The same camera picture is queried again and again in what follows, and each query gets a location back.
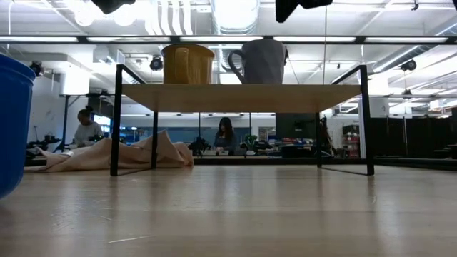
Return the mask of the grey faceted mug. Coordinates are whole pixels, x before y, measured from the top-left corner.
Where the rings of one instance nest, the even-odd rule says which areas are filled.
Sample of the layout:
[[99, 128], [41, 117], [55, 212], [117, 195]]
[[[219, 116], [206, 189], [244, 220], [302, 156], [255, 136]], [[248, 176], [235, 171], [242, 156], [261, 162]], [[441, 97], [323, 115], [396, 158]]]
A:
[[245, 43], [228, 55], [230, 69], [242, 84], [282, 84], [285, 45], [274, 39]]

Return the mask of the yellow ceramic mug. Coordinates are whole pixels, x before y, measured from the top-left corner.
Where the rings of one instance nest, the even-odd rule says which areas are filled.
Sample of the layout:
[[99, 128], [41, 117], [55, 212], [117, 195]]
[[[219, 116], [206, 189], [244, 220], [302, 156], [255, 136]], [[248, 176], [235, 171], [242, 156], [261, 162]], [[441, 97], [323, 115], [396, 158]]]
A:
[[198, 44], [171, 44], [161, 50], [165, 84], [211, 84], [212, 50]]

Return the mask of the black cabinet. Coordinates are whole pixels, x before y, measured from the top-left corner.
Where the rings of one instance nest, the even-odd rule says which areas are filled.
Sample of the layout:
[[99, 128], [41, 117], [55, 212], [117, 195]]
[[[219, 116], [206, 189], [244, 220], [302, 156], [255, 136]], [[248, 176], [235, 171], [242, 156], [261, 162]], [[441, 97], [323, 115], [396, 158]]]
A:
[[276, 138], [282, 158], [321, 158], [317, 113], [277, 113]]

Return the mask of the person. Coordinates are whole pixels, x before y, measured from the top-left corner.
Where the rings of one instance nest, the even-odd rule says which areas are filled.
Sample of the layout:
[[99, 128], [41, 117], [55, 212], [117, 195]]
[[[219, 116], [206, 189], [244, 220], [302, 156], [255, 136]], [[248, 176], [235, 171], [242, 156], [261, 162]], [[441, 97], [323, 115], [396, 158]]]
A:
[[234, 155], [237, 146], [238, 141], [234, 133], [231, 119], [229, 117], [221, 118], [214, 139], [215, 150], [218, 152], [227, 151], [229, 155]]
[[104, 135], [101, 125], [91, 120], [92, 111], [90, 106], [85, 106], [77, 114], [79, 125], [74, 134], [74, 143], [78, 148], [92, 146]]

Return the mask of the green plant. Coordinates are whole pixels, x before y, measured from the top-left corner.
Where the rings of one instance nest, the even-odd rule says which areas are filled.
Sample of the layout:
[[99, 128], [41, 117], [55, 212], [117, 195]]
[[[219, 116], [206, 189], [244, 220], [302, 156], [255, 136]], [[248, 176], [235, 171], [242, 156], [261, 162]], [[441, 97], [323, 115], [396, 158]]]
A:
[[254, 150], [255, 142], [257, 141], [257, 136], [253, 134], [246, 134], [244, 138], [244, 143], [249, 151]]

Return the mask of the red storage rack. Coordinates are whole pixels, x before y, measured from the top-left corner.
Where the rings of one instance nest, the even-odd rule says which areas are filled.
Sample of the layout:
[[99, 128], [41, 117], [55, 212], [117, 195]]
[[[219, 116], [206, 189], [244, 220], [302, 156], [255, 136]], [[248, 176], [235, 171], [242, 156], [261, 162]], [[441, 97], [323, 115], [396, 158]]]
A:
[[345, 158], [360, 158], [360, 132], [358, 125], [347, 125], [342, 128], [342, 148]]

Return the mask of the beige cloth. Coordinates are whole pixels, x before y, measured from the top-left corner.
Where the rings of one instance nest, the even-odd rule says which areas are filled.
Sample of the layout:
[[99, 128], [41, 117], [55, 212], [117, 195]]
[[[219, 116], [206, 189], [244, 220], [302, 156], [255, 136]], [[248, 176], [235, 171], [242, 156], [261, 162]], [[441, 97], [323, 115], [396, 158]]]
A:
[[[194, 165], [192, 151], [183, 142], [173, 143], [166, 131], [158, 132], [156, 149], [159, 168], [183, 168]], [[120, 169], [140, 169], [151, 167], [153, 138], [138, 141], [130, 146], [119, 145]], [[41, 150], [46, 158], [44, 166], [29, 166], [26, 172], [58, 173], [65, 171], [108, 170], [111, 165], [111, 139], [104, 138], [93, 146], [76, 148], [64, 153], [51, 153]]]

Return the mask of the blue plastic cup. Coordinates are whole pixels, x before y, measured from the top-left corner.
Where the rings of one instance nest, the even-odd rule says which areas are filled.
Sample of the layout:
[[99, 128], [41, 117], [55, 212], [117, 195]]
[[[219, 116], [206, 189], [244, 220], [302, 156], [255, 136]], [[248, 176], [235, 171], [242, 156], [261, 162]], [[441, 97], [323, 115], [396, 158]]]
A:
[[35, 78], [28, 66], [0, 54], [0, 199], [8, 196], [24, 175]]

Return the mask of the silver ceiling duct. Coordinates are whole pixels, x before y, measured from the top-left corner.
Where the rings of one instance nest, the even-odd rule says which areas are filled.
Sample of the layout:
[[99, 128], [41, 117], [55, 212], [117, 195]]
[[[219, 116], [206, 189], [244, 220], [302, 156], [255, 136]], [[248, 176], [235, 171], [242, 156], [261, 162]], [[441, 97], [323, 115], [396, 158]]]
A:
[[260, 0], [211, 0], [211, 14], [218, 35], [254, 34]]

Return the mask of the black overhead frame bar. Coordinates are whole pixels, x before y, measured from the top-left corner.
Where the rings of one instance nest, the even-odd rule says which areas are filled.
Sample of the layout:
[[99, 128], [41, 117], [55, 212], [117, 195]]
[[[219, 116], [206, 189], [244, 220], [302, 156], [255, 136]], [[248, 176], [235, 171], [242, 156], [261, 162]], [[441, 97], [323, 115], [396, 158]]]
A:
[[[244, 44], [262, 36], [0, 35], [0, 44]], [[457, 45], [457, 36], [269, 36], [285, 44]]]

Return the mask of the wooden shelf with black frame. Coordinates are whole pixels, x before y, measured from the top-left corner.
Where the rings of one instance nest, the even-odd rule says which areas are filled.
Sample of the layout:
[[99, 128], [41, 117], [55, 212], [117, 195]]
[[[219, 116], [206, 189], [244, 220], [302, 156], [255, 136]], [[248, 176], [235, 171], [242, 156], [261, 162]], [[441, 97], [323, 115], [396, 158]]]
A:
[[357, 73], [360, 84], [343, 84], [337, 79], [333, 84], [147, 84], [124, 64], [116, 67], [113, 135], [111, 137], [111, 176], [119, 174], [119, 138], [121, 99], [127, 96], [153, 112], [153, 133], [158, 133], [158, 114], [165, 112], [274, 112], [320, 113], [342, 101], [361, 96], [363, 134], [365, 142], [366, 174], [374, 171], [373, 135], [368, 93], [368, 72], [364, 65], [357, 66], [343, 75]]

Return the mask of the dark partition wall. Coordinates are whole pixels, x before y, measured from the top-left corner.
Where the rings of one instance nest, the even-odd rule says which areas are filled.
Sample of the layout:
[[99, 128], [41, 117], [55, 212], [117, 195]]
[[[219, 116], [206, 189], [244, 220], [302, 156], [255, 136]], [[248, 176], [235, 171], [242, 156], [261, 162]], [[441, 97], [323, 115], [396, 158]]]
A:
[[457, 123], [450, 118], [372, 118], [374, 155], [392, 158], [450, 158]]

